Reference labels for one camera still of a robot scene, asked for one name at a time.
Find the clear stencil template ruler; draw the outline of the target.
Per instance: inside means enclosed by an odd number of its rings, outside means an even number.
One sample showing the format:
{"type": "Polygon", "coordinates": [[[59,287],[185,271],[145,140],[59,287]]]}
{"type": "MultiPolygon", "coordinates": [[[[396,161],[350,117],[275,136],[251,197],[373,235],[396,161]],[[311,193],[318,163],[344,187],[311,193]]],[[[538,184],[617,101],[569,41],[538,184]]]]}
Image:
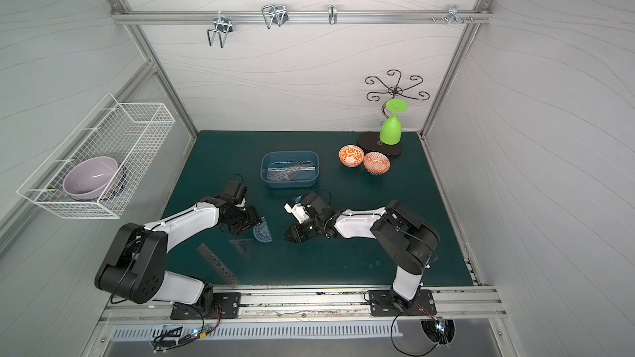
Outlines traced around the clear stencil template ruler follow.
{"type": "Polygon", "coordinates": [[[297,178],[312,178],[314,172],[291,172],[280,174],[267,171],[266,176],[271,182],[290,182],[296,180],[297,178]]]}

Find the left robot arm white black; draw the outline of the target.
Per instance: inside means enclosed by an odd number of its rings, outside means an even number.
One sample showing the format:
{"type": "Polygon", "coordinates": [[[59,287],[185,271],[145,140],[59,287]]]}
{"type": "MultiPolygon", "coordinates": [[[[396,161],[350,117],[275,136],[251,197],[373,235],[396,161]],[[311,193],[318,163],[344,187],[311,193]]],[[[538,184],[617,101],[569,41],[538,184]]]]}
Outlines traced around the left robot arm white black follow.
{"type": "Polygon", "coordinates": [[[144,304],[150,301],[197,304],[205,282],[168,271],[169,252],[200,232],[225,226],[237,236],[261,223],[252,205],[223,198],[195,203],[168,218],[119,228],[94,285],[111,296],[144,304]]]}

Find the blue semicircle protractor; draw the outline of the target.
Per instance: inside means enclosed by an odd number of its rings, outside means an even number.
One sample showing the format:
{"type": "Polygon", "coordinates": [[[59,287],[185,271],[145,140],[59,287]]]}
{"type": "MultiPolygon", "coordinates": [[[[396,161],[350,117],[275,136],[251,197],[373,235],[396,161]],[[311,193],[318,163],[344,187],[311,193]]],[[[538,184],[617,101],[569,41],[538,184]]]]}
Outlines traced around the blue semicircle protractor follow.
{"type": "Polygon", "coordinates": [[[253,227],[252,233],[254,238],[260,243],[271,243],[273,241],[273,237],[265,217],[260,218],[260,222],[253,227]]]}

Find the small clear triangle ruler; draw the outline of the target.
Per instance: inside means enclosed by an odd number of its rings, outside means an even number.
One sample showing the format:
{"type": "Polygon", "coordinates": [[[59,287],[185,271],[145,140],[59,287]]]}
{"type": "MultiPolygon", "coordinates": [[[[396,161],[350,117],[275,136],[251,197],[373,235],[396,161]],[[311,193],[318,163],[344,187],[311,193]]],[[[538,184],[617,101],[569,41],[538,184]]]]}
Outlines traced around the small clear triangle ruler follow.
{"type": "Polygon", "coordinates": [[[244,258],[246,263],[248,263],[251,259],[253,239],[235,239],[230,240],[229,242],[235,248],[235,250],[244,258]]]}

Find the blue plastic storage box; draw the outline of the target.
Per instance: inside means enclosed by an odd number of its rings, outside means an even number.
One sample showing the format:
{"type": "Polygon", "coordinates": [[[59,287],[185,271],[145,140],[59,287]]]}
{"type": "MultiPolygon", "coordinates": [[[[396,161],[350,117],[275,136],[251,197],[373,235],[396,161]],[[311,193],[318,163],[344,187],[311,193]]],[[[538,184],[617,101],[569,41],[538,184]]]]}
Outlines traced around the blue plastic storage box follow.
{"type": "Polygon", "coordinates": [[[319,157],[311,150],[273,151],[261,161],[261,179],[269,188],[312,187],[319,172],[319,157]]]}

